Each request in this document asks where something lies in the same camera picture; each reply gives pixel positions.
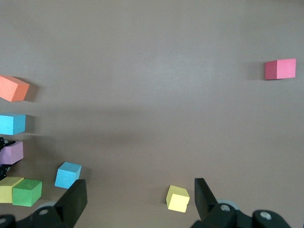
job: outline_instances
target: foam block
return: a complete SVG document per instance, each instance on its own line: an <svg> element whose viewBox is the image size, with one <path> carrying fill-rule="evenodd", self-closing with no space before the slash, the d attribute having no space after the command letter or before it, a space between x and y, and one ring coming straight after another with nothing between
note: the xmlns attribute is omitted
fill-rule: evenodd
<svg viewBox="0 0 304 228"><path fill-rule="evenodd" d="M13 187L23 179L23 177L6 177L0 181L0 203L13 202Z"/></svg>
<svg viewBox="0 0 304 228"><path fill-rule="evenodd" d="M0 152L0 164L12 165L23 158L23 142L4 147Z"/></svg>
<svg viewBox="0 0 304 228"><path fill-rule="evenodd" d="M0 75L0 97L3 99L11 102L23 101L28 89L29 84L19 79Z"/></svg>
<svg viewBox="0 0 304 228"><path fill-rule="evenodd" d="M189 200L190 196L186 189L170 185L166 198L169 210L186 212Z"/></svg>
<svg viewBox="0 0 304 228"><path fill-rule="evenodd" d="M55 186L68 189L79 179L81 165L65 162L57 171Z"/></svg>
<svg viewBox="0 0 304 228"><path fill-rule="evenodd" d="M24 179L13 187L13 205L31 207L41 197L42 182Z"/></svg>
<svg viewBox="0 0 304 228"><path fill-rule="evenodd" d="M14 135L25 131L25 115L16 113L0 114L0 134Z"/></svg>
<svg viewBox="0 0 304 228"><path fill-rule="evenodd" d="M295 77L296 59L280 59L265 63L265 80Z"/></svg>

